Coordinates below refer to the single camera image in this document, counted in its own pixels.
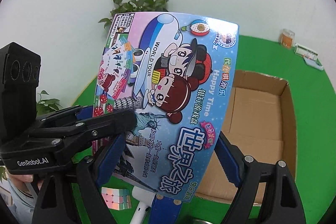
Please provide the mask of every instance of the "hot air balloon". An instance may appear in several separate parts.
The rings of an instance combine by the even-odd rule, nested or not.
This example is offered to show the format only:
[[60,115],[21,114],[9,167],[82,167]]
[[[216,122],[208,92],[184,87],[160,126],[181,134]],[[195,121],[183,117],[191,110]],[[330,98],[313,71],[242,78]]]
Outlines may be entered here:
[[204,20],[196,19],[193,22],[191,22],[191,24],[182,27],[181,30],[188,31],[191,32],[193,35],[202,37],[210,32],[210,27],[208,23],[206,23]]

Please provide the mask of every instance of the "green plant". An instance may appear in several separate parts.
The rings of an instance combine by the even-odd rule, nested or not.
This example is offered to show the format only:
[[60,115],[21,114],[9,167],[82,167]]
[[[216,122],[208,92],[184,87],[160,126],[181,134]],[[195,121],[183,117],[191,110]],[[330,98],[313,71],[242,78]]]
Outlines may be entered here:
[[168,0],[130,0],[122,3],[123,0],[113,0],[115,9],[110,11],[112,18],[103,18],[98,23],[105,22],[105,30],[109,30],[115,14],[132,12],[168,12]]
[[41,93],[38,93],[38,95],[40,95],[40,100],[36,102],[36,110],[38,116],[54,112],[56,110],[59,110],[59,107],[62,107],[59,104],[58,99],[42,99],[42,95],[49,95],[45,90],[42,90]]
[[1,182],[2,182],[2,179],[7,180],[4,166],[0,166],[0,181]]

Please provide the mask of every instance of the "blue gripper pad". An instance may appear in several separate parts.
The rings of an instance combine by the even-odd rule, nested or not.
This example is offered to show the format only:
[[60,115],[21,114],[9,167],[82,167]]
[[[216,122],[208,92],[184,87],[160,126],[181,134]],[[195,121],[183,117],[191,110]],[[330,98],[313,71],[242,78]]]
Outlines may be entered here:
[[215,152],[227,179],[229,182],[233,183],[237,188],[239,188],[242,183],[242,180],[239,176],[239,166],[220,136],[215,146]]
[[110,180],[125,146],[125,134],[119,134],[115,137],[110,137],[109,144],[99,154],[94,163],[94,172],[96,173],[95,183],[98,188]]
[[176,205],[172,198],[157,199],[155,195],[148,224],[174,224],[181,207],[182,203]]
[[78,120],[85,120],[88,118],[92,118],[93,114],[93,106],[85,106],[83,107],[79,113],[76,114]]

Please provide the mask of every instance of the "white cylindrical handle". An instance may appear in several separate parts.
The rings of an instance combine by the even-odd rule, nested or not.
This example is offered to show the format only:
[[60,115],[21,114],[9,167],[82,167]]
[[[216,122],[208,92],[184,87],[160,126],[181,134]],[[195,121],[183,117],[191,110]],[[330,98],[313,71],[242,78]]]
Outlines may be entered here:
[[132,217],[130,224],[142,224],[143,220],[146,217],[148,208],[149,208],[148,205],[140,201],[138,207],[135,210],[135,213]]

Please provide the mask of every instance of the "board game box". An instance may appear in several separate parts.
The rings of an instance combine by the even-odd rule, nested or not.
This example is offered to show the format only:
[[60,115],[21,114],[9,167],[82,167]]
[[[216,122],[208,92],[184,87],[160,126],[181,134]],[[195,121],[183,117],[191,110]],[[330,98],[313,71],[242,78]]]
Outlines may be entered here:
[[[117,14],[102,55],[93,116],[141,101],[114,175],[190,202],[214,150],[235,73],[239,27],[168,12]],[[108,138],[93,142],[93,153]]]

